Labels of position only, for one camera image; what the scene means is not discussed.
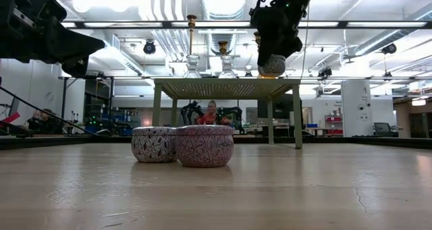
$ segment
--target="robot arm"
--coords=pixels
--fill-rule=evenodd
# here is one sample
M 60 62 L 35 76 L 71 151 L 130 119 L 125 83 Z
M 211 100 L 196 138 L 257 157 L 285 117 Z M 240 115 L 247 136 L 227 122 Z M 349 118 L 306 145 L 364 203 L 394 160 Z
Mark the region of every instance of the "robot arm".
M 288 58 L 292 53 L 301 51 L 302 41 L 298 38 L 298 25 L 307 15 L 311 0 L 272 0 L 270 7 L 261 7 L 258 0 L 251 9 L 250 23 L 261 35 L 258 65 L 265 66 L 272 55 Z
M 23 63 L 38 59 L 61 63 L 75 78 L 86 75 L 88 56 L 102 40 L 63 27 L 66 10 L 56 0 L 0 0 L 0 58 Z
M 193 125 L 192 123 L 193 112 L 197 113 L 199 116 L 204 116 L 204 113 L 201 110 L 201 106 L 198 105 L 198 102 L 194 101 L 189 105 L 183 107 L 182 110 L 180 111 L 180 115 L 183 118 L 184 125 Z
M 234 123 L 234 127 L 237 130 L 242 130 L 242 110 L 239 107 L 219 108 L 217 110 L 216 124 L 217 125 L 222 124 L 223 118 L 226 115 L 231 115 L 231 114 L 234 114 L 236 116 L 236 119 L 232 121 Z

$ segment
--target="small wooden table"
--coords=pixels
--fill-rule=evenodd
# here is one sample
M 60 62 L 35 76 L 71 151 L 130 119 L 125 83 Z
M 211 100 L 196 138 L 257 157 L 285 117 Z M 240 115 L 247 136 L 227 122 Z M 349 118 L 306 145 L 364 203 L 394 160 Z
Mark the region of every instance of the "small wooden table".
M 161 78 L 155 79 L 155 99 L 153 101 L 153 126 L 159 126 L 161 95 L 164 92 L 173 100 L 171 124 L 177 122 L 177 101 L 179 99 L 226 99 L 255 100 L 266 99 L 268 111 L 269 143 L 274 144 L 273 136 L 273 97 L 292 90 L 294 123 L 301 125 L 299 79 L 219 79 L 219 78 Z M 302 128 L 294 130 L 296 148 L 303 147 Z

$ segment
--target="ceiling light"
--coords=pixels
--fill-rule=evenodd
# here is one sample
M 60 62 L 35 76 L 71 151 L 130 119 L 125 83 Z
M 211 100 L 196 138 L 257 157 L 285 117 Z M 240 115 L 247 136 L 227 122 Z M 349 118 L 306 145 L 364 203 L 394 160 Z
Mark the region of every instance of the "ceiling light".
M 298 27 L 336 27 L 339 22 L 300 22 Z
M 426 100 L 424 100 L 424 99 L 413 99 L 411 103 L 412 103 L 412 106 L 423 106 L 423 105 L 426 105 Z
M 105 27 L 122 27 L 122 28 L 160 28 L 161 22 L 85 22 L 84 25 L 89 28 L 105 28 Z
M 199 34 L 247 34 L 246 30 L 198 30 Z
M 173 27 L 188 27 L 187 22 L 172 22 Z M 250 27 L 250 22 L 245 21 L 199 21 L 196 23 L 196 28 L 218 28 L 218 27 Z
M 427 22 L 348 22 L 348 27 L 362 28 L 362 27 L 423 27 Z
M 76 28 L 76 25 L 73 22 L 62 22 L 61 25 L 65 28 Z
M 116 80 L 141 80 L 142 77 L 134 77 L 134 76 L 124 76 L 124 77 L 114 77 Z
M 140 95 L 114 95 L 115 98 L 139 98 Z

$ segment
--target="cable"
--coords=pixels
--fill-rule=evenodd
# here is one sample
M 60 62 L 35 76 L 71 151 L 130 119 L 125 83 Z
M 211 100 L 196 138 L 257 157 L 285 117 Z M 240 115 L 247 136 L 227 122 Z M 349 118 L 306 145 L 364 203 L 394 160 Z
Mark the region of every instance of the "cable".
M 29 106 L 29 107 L 32 107 L 33 109 L 36 109 L 37 111 L 41 111 L 41 112 L 46 113 L 47 115 L 49 115 L 49 116 L 51 116 L 51 117 L 53 117 L 53 118 L 56 118 L 56 119 L 58 119 L 58 120 L 60 120 L 60 121 L 62 121 L 62 122 L 64 122 L 64 123 L 66 123 L 66 124 L 68 124 L 68 125 L 72 125 L 73 127 L 77 128 L 77 129 L 79 129 L 79 130 L 82 130 L 83 132 L 86 132 L 87 134 L 89 134 L 89 135 L 91 135 L 91 136 L 97 136 L 97 135 L 95 135 L 94 133 L 92 133 L 92 132 L 90 132 L 90 131 L 88 131 L 88 130 L 86 130 L 86 129 L 83 129 L 83 128 L 81 128 L 81 127 L 79 127 L 79 126 L 77 126 L 77 125 L 75 125 L 75 124 L 73 124 L 73 123 L 71 123 L 71 122 L 69 122 L 69 121 L 67 121 L 67 120 L 65 120 L 65 119 L 62 119 L 62 118 L 56 116 L 56 115 L 53 114 L 53 113 L 50 113 L 50 112 L 45 111 L 45 110 L 43 110 L 43 109 L 39 109 L 38 107 L 36 107 L 36 106 L 30 104 L 29 102 L 25 101 L 25 100 L 22 99 L 22 98 L 16 96 L 15 94 L 13 94 L 12 92 L 10 92 L 9 90 L 7 90 L 6 88 L 4 88 L 4 87 L 2 87 L 2 86 L 0 86 L 0 90 L 6 92 L 8 95 L 10 95 L 10 96 L 12 96 L 12 97 L 18 99 L 21 103 L 24 103 L 25 105 L 27 105 L 27 106 Z
M 304 53 L 303 53 L 303 67 L 302 67 L 302 75 L 300 76 L 300 82 L 302 81 L 303 78 L 303 73 L 304 73 L 304 63 L 306 61 L 306 49 L 307 49 L 307 45 L 308 45 L 308 34 L 309 34 L 309 16 L 311 15 L 311 5 L 308 5 L 308 20 L 306 23 L 306 38 L 304 39 L 304 43 L 306 44 L 304 46 Z

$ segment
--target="column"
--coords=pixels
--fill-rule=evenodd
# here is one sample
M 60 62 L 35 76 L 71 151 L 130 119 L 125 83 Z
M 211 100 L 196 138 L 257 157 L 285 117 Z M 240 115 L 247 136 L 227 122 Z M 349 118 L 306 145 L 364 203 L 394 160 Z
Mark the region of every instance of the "column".
M 344 137 L 372 136 L 371 85 L 369 80 L 342 82 Z
M 153 100 L 153 119 L 152 126 L 159 126 L 161 115 L 162 84 L 155 84 L 155 99 Z
M 274 144 L 273 136 L 273 98 L 267 98 L 267 125 L 269 126 L 269 144 Z
M 296 149 L 303 148 L 302 135 L 302 105 L 300 103 L 300 85 L 292 85 L 292 103 L 294 109 L 294 137 L 296 138 Z
M 171 126 L 177 126 L 177 98 L 173 97 L 173 106 L 171 108 Z

